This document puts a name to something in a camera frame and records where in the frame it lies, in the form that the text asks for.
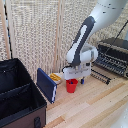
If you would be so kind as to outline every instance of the wicker backdrop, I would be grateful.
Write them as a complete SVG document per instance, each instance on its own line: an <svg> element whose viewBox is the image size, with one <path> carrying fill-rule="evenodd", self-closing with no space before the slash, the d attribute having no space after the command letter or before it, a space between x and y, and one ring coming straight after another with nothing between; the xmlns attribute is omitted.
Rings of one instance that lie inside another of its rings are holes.
<svg viewBox="0 0 128 128"><path fill-rule="evenodd" d="M13 57L26 66L34 81L37 68L61 72L79 27L97 0L6 0ZM128 4L111 26L95 33L89 43L115 37L127 20ZM119 38L124 39L127 28Z"/></svg>
<svg viewBox="0 0 128 128"><path fill-rule="evenodd" d="M0 61L10 58L4 3L0 0Z"/></svg>

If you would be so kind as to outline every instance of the blue book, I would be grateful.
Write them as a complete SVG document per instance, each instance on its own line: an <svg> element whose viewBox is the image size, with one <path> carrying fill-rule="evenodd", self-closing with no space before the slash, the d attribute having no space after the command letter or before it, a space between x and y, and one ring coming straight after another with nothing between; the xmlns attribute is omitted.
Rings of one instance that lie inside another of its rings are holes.
<svg viewBox="0 0 128 128"><path fill-rule="evenodd" d="M57 84L41 69L37 70L37 86L50 103L54 103Z"/></svg>

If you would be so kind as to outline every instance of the woven wall panel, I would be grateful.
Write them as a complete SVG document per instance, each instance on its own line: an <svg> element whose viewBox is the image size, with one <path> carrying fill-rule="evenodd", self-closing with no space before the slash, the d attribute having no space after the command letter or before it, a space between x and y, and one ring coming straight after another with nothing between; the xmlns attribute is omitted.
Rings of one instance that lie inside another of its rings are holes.
<svg viewBox="0 0 128 128"><path fill-rule="evenodd" d="M17 57L33 80L37 68L52 72L58 0L10 0Z"/></svg>
<svg viewBox="0 0 128 128"><path fill-rule="evenodd" d="M5 37L2 25L2 15L0 13L0 61L7 59L8 57L6 52Z"/></svg>
<svg viewBox="0 0 128 128"><path fill-rule="evenodd" d="M67 64L66 54L74 40L81 24L88 17L96 0L65 0L63 25L62 25L62 40L59 56L58 72Z"/></svg>

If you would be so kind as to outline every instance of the electronic device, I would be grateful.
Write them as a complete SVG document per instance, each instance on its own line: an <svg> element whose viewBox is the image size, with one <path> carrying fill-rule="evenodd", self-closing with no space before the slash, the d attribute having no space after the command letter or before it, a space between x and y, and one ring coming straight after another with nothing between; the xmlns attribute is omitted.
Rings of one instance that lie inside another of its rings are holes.
<svg viewBox="0 0 128 128"><path fill-rule="evenodd" d="M109 38L96 43L99 55L95 63L128 78L128 41L117 39L107 51L114 39Z"/></svg>

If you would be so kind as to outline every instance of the woven screen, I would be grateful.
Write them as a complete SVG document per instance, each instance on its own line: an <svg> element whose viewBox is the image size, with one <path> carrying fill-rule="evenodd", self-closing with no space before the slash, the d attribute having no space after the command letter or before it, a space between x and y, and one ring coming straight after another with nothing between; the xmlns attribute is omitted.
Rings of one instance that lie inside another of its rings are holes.
<svg viewBox="0 0 128 128"><path fill-rule="evenodd" d="M36 81L38 68L47 74L53 70L58 0L8 1L14 28L15 56Z"/></svg>
<svg viewBox="0 0 128 128"><path fill-rule="evenodd" d="M6 49L6 40L5 40L5 32L4 30L7 29L5 28L5 26L3 25L3 20L4 17L4 13L3 13L3 2L0 1L0 61L2 60L7 60L8 59L8 55L7 55L7 49Z"/></svg>

